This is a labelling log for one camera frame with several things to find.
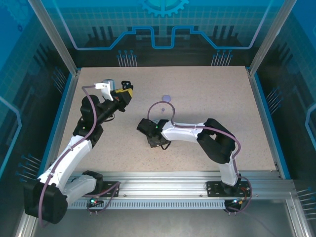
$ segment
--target gear logo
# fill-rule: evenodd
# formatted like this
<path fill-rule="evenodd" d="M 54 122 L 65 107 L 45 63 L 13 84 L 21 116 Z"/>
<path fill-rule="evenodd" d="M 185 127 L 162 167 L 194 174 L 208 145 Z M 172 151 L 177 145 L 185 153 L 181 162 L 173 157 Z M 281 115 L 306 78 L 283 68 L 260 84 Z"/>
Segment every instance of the gear logo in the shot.
<path fill-rule="evenodd" d="M 143 10 L 147 10 L 149 14 L 153 13 L 155 17 L 165 15 L 171 16 L 178 14 L 178 10 L 184 9 L 184 4 L 188 4 L 188 0 L 139 0 L 143 6 Z"/>
<path fill-rule="evenodd" d="M 27 0 L 0 0 L 1 6 L 6 6 L 10 15 L 19 25 L 23 25 L 28 19 L 29 7 Z"/>

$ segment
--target enclosure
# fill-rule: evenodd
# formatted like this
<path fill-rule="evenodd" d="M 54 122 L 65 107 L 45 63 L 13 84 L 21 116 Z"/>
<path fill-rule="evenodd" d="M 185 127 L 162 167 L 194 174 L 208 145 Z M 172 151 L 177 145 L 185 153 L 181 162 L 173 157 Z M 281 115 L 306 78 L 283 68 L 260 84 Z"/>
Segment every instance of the enclosure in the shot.
<path fill-rule="evenodd" d="M 316 6 L 312 0 L 0 1 L 1 236 L 314 236 Z M 93 170 L 120 181 L 109 210 L 86 198 L 42 229 L 23 186 L 69 143 L 82 86 L 134 85 L 124 113 L 71 179 Z M 99 90 L 89 90 L 97 95 Z M 218 164 L 194 143 L 150 148 L 136 130 L 170 95 L 175 121 L 219 121 L 241 143 L 252 184 L 246 214 L 217 208 L 205 183 Z M 170 119 L 157 105 L 153 119 Z"/>

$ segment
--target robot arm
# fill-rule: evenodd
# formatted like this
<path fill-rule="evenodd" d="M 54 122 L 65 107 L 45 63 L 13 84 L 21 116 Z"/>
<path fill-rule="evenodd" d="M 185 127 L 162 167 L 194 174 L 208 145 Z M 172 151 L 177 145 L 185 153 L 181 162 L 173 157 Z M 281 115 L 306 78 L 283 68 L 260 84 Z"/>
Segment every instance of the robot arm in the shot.
<path fill-rule="evenodd" d="M 177 126 L 172 125 L 171 121 L 166 119 L 153 122 L 149 119 L 143 118 L 138 124 L 137 130 L 147 136 L 148 143 L 152 148 L 166 144 L 169 145 L 171 141 L 174 140 L 198 143 L 207 156 L 214 162 L 218 163 L 221 173 L 222 186 L 227 194 L 231 194 L 236 189 L 236 186 L 240 181 L 240 179 L 236 176 L 232 160 L 232 154 L 235 150 L 234 140 L 221 133 L 216 133 L 206 129 L 181 127 L 207 126 L 216 128 L 230 135 L 232 134 L 218 121 L 212 118 L 209 118 L 204 123 L 176 123 L 176 125 Z"/>
<path fill-rule="evenodd" d="M 58 162 L 48 186 L 44 193 L 42 205 L 42 218 L 50 223 L 58 223 L 67 211 L 68 205 L 85 194 L 99 194 L 102 191 L 103 176 L 96 172 L 86 171 L 79 178 L 67 184 L 69 177 L 79 162 L 88 154 L 98 142 L 103 133 L 101 124 L 108 121 L 119 110 L 125 112 L 133 95 L 133 86 L 129 81 L 122 81 L 122 88 L 115 90 L 113 80 L 104 80 L 95 84 L 96 89 L 101 89 L 105 101 L 100 103 L 95 95 L 91 99 L 96 111 L 97 123 L 92 133 L 77 146 L 71 148 L 83 139 L 93 127 L 94 116 L 92 106 L 87 97 L 82 100 L 80 108 L 82 117 L 77 123 L 66 149 L 55 162 L 34 182 L 24 186 L 25 213 L 38 217 L 39 200 L 44 184 L 47 182 L 53 167 Z"/>

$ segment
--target beige work surface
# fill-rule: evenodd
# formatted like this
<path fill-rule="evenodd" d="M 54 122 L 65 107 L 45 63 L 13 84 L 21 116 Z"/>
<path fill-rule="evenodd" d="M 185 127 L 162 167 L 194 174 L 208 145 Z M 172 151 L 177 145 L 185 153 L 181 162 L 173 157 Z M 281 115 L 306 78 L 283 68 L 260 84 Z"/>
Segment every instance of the beige work surface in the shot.
<path fill-rule="evenodd" d="M 59 153 L 66 147 L 80 118 L 81 87 L 104 79 L 134 85 L 133 99 L 126 112 L 117 111 L 113 121 L 104 123 L 104 132 L 94 149 L 76 171 L 217 171 L 203 149 L 195 143 L 173 141 L 163 151 L 150 148 L 146 136 L 136 130 L 148 108 L 162 96 L 171 96 L 176 108 L 175 122 L 199 123 L 218 120 L 241 142 L 237 156 L 240 170 L 275 169 L 245 67 L 126 67 L 82 68 L 71 105 Z M 89 93 L 99 96 L 100 90 Z M 169 119 L 167 104 L 157 105 L 151 120 Z"/>

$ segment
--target black mounting plate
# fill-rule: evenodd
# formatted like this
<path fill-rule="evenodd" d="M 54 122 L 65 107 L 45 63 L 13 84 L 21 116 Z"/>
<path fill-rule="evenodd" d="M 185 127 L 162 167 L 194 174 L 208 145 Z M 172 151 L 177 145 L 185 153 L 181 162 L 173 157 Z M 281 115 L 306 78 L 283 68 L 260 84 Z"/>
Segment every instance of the black mounting plate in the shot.
<path fill-rule="evenodd" d="M 247 181 L 240 181 L 238 188 L 236 192 L 233 195 L 229 195 L 224 192 L 224 189 L 222 187 L 221 181 L 209 181 L 206 182 L 206 190 L 207 190 L 207 196 L 209 198 L 225 198 L 225 197 L 236 197 L 236 198 L 241 198 L 245 196 L 245 193 L 241 188 L 244 187 L 246 188 L 246 193 L 247 197 L 250 196 L 250 189 Z"/>
<path fill-rule="evenodd" d="M 103 186 L 102 186 L 102 190 L 106 190 L 109 189 L 111 186 L 113 186 L 114 184 L 116 184 L 117 181 L 103 181 Z M 107 192 L 106 194 L 103 194 L 101 197 L 106 197 L 106 198 L 110 198 L 114 192 L 115 188 L 113 188 L 112 190 L 110 190 L 109 192 Z M 119 186 L 117 191 L 115 192 L 113 197 L 118 197 L 119 196 Z"/>

